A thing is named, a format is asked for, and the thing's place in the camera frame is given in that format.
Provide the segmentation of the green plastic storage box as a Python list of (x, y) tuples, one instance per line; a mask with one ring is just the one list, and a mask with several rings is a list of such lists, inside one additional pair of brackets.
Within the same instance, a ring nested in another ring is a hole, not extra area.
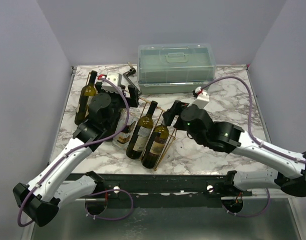
[(138, 47), (137, 80), (144, 95), (189, 93), (213, 81), (215, 72), (215, 57), (208, 43)]

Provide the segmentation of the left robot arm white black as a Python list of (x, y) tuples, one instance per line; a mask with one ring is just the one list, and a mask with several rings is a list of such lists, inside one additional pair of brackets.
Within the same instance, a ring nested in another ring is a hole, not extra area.
[(102, 142), (112, 139), (123, 128), (116, 128), (121, 109), (138, 107), (139, 91), (129, 85), (129, 97), (124, 95), (125, 87), (115, 87), (114, 92), (102, 89), (97, 83), (98, 94), (88, 106), (88, 116), (73, 133), (64, 150), (39, 175), (27, 184), (18, 183), (13, 194), (19, 213), (25, 213), (38, 226), (47, 225), (59, 209), (80, 197), (97, 198), (111, 188), (93, 171), (79, 179), (63, 184), (71, 172), (93, 153)]

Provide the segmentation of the clear glass liquor bottle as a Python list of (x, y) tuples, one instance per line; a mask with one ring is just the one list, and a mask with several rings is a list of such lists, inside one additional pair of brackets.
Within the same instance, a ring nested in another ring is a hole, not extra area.
[[(121, 116), (120, 116), (120, 119), (118, 121), (116, 131), (118, 131), (123, 126), (123, 124), (125, 123), (126, 117), (127, 117), (127, 111), (126, 111), (126, 109), (123, 109), (121, 111)], [(128, 122), (127, 122), (125, 128), (119, 134), (117, 134), (116, 136), (113, 137), (112, 144), (115, 147), (121, 148), (121, 149), (126, 149), (127, 148), (128, 144), (130, 142), (132, 133), (134, 131), (134, 128), (137, 124), (137, 121), (138, 121), (137, 112), (133, 108), (130, 108), (129, 109), (129, 118), (128, 118)]]

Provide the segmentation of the black metal base rail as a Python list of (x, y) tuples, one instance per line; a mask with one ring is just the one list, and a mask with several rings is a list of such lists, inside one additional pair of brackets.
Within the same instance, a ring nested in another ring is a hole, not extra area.
[(241, 192), (234, 187), (233, 171), (226, 175), (85, 175), (97, 183), (95, 192), (119, 187), (130, 193), (136, 208), (221, 207), (221, 198), (230, 199)]

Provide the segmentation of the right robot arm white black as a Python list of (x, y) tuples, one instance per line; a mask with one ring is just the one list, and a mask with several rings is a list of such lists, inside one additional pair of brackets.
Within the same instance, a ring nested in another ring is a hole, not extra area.
[(187, 104), (175, 101), (163, 113), (164, 123), (186, 131), (197, 144), (215, 152), (247, 157), (269, 167), (266, 171), (236, 172), (223, 183), (223, 191), (234, 196), (240, 190), (280, 189), (294, 197), (306, 197), (306, 151), (293, 152), (251, 137), (243, 128), (213, 121), (204, 109), (207, 100)]

